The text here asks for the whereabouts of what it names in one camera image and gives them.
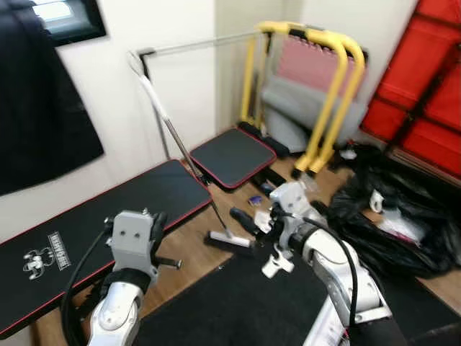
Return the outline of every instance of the black object on floor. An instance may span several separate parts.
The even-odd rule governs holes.
[[[228,190],[241,186],[277,158],[270,147],[237,128],[203,143],[190,156],[200,169]]]
[[[75,265],[107,216],[144,208],[164,211],[169,232],[210,201],[206,187],[179,161],[168,161],[0,244],[0,339],[58,306]],[[107,274],[112,264],[110,249],[100,242],[81,269],[78,289]]]
[[[325,286],[298,257],[291,274],[267,279],[261,266],[268,254],[266,248],[256,259],[234,257],[201,279],[145,317],[135,344],[301,346],[325,301]],[[412,345],[430,345],[425,333],[460,320],[414,279],[383,284],[405,337],[420,337]]]

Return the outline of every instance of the yellow metal bar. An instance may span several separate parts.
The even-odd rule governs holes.
[[[336,139],[338,138],[339,130],[341,125],[346,117],[346,114],[351,105],[352,99],[354,98],[357,89],[359,87],[360,81],[365,70],[365,59],[363,56],[362,49],[353,39],[346,35],[334,34],[341,41],[343,46],[352,54],[354,58],[355,66],[354,71],[352,72],[349,83],[347,84],[346,91],[342,97],[341,104],[334,115],[334,120],[330,125],[330,128],[326,134],[325,141],[323,142],[322,149],[317,157],[317,159],[310,165],[310,171],[319,172],[323,166],[328,162],[331,156],[334,153],[333,145]]]
[[[318,116],[317,122],[315,123],[312,135],[310,136],[308,147],[306,148],[305,153],[295,162],[295,168],[300,171],[308,169],[317,154],[318,143],[320,142],[322,133],[325,130],[336,95],[338,94],[347,70],[346,51],[337,36],[332,35],[330,32],[311,29],[306,30],[306,36],[311,42],[332,48],[338,56],[338,66],[336,68],[333,81],[330,84],[330,88],[328,89],[325,102],[323,103],[323,108]]]
[[[253,64],[254,64],[254,47],[256,46],[256,37],[250,38],[248,50],[246,51],[245,76],[243,78],[242,108],[240,120],[253,125],[253,119],[248,116],[251,98],[251,85],[253,83]]]
[[[261,128],[262,123],[262,107],[261,107],[261,91],[266,78],[266,60],[269,50],[270,38],[265,35],[264,41],[264,52],[261,54],[259,59],[259,75],[258,75],[258,84],[256,85],[256,105],[255,105],[255,114],[254,114],[254,126],[256,128]]]

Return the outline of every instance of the plastic bag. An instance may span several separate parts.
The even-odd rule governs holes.
[[[336,157],[336,167],[348,166],[356,174],[332,197],[330,226],[381,272],[430,278],[460,266],[459,224],[444,201],[419,183],[419,172],[389,160],[375,147],[355,149],[353,160]],[[437,187],[437,182],[428,186]],[[421,228],[419,246],[383,231],[362,214],[374,190],[384,197],[383,208],[398,208],[403,218]]]

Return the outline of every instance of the wooden floor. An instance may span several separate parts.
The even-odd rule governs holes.
[[[272,165],[272,168],[288,179],[292,164],[292,159],[279,160]],[[334,174],[324,169],[316,177],[320,192],[310,195],[309,198],[319,199],[328,204],[331,196],[350,175],[351,172],[347,170]],[[223,192],[214,185],[210,186],[210,191],[232,231],[248,237],[246,232],[228,215],[228,211],[231,207],[236,206],[253,215],[254,209],[246,201],[249,197],[261,193],[251,184],[245,184],[231,194]],[[262,208],[266,207],[269,207],[269,201],[265,198]],[[146,294],[141,316],[151,313],[231,257],[230,253],[203,244],[203,238],[209,230],[220,230],[220,224],[211,208],[203,211],[164,239],[158,254],[181,259],[184,264],[181,270],[162,269],[157,284],[151,287]],[[454,271],[433,280],[421,281],[458,314],[461,314],[461,271]],[[86,291],[80,293],[75,298],[76,303],[81,302],[85,294]],[[84,322],[86,332],[88,332],[88,324],[86,320]],[[35,345],[66,345],[57,309],[34,323],[32,333]]]

